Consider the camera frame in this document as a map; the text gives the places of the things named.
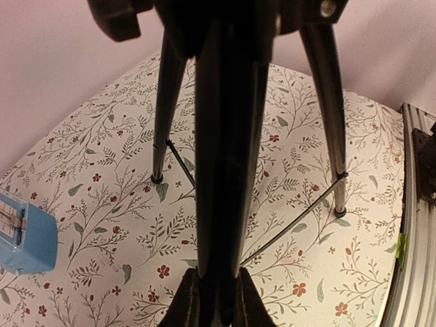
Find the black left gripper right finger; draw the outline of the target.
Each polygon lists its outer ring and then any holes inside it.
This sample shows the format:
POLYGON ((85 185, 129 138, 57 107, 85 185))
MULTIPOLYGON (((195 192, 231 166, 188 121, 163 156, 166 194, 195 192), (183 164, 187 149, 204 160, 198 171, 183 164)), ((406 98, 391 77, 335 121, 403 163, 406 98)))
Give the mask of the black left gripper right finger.
POLYGON ((232 326, 275 327, 246 268, 240 268, 232 326))

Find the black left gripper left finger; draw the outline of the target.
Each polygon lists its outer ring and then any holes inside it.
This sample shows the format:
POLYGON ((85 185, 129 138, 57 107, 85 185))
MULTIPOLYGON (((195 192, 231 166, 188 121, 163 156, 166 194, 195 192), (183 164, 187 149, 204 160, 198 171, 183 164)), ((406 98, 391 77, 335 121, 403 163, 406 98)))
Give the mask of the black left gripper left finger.
POLYGON ((200 316, 199 277, 188 268, 158 327, 197 327, 200 316))

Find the black music stand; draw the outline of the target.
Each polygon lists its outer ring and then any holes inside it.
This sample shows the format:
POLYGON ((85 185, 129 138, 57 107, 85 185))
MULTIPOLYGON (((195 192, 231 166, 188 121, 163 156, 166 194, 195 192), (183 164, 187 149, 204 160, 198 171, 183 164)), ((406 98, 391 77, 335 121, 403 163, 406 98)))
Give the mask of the black music stand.
POLYGON ((199 326, 232 326, 243 240, 260 148, 274 40, 298 31, 322 112, 334 213, 345 208, 345 117, 333 25, 345 1, 90 1, 112 40, 140 37, 155 10, 164 35, 157 88, 152 181, 163 180, 183 72, 196 61, 196 191, 199 326))

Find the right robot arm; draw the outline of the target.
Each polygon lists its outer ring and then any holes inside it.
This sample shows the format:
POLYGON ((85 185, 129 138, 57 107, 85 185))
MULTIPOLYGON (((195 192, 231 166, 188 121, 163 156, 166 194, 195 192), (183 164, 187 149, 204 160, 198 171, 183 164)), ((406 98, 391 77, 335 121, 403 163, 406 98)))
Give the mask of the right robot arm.
POLYGON ((435 124, 432 134, 414 128, 414 159, 416 163, 417 194, 421 200, 435 206, 435 124))

